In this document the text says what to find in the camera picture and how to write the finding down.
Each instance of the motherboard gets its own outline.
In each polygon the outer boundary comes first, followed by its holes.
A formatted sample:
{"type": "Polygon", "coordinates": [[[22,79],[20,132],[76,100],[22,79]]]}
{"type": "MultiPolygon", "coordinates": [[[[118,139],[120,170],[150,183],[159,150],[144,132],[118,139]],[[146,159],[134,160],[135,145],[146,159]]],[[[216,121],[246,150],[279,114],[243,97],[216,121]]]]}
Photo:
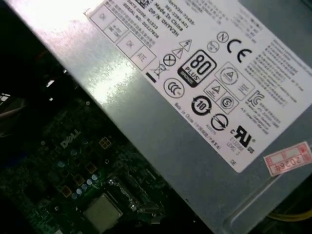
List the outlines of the motherboard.
{"type": "MultiPolygon", "coordinates": [[[[1,195],[37,234],[101,234],[153,223],[181,198],[79,88],[0,173],[1,195]]],[[[180,207],[186,210],[187,205],[180,207]]]]}

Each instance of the warning symbol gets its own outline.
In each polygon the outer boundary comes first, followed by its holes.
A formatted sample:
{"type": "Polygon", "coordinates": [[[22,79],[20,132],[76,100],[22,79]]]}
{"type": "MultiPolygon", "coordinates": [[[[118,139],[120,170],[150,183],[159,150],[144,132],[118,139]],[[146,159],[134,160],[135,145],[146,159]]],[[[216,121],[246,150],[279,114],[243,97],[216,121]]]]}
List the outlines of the warning symbol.
{"type": "Polygon", "coordinates": [[[156,69],[152,69],[151,71],[153,71],[157,75],[158,79],[160,79],[160,74],[167,71],[167,68],[164,64],[159,62],[159,66],[156,69]]]}
{"type": "Polygon", "coordinates": [[[215,91],[217,94],[220,93],[220,89],[221,89],[221,86],[216,86],[216,87],[213,87],[213,91],[215,91]]]}
{"type": "Polygon", "coordinates": [[[185,41],[180,42],[179,44],[180,46],[182,46],[184,50],[189,52],[192,46],[192,42],[193,42],[192,40],[185,40],[185,41]]]}
{"type": "Polygon", "coordinates": [[[232,67],[224,68],[221,71],[220,76],[220,80],[227,85],[235,84],[239,78],[238,72],[232,67]]]}
{"type": "Polygon", "coordinates": [[[225,88],[216,79],[204,89],[205,94],[207,94],[213,101],[218,101],[227,92],[225,88]]]}
{"type": "Polygon", "coordinates": [[[173,50],[172,53],[178,58],[181,59],[183,55],[183,48],[179,48],[176,50],[173,50]]]}
{"type": "Polygon", "coordinates": [[[233,79],[234,72],[229,72],[229,73],[227,73],[227,75],[228,75],[230,78],[233,79]]]}

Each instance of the product label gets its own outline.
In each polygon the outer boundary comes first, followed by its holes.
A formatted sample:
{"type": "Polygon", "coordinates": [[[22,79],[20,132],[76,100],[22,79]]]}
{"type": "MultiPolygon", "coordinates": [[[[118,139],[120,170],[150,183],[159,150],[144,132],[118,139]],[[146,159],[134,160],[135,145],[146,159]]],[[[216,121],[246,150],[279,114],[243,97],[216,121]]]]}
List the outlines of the product label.
{"type": "Polygon", "coordinates": [[[271,176],[277,176],[312,163],[312,154],[308,143],[303,142],[266,156],[264,160],[271,176]]]}
{"type": "Polygon", "coordinates": [[[238,1],[106,0],[86,15],[237,172],[312,103],[311,68],[238,1]]]}

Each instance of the red sticker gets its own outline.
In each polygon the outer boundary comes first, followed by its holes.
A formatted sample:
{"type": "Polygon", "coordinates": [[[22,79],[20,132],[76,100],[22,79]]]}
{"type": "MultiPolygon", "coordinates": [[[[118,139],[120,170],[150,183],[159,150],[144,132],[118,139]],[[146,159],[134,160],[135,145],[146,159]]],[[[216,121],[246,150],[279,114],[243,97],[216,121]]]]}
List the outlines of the red sticker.
{"type": "Polygon", "coordinates": [[[281,150],[264,157],[271,176],[283,174],[312,163],[312,154],[307,142],[281,150]]]}

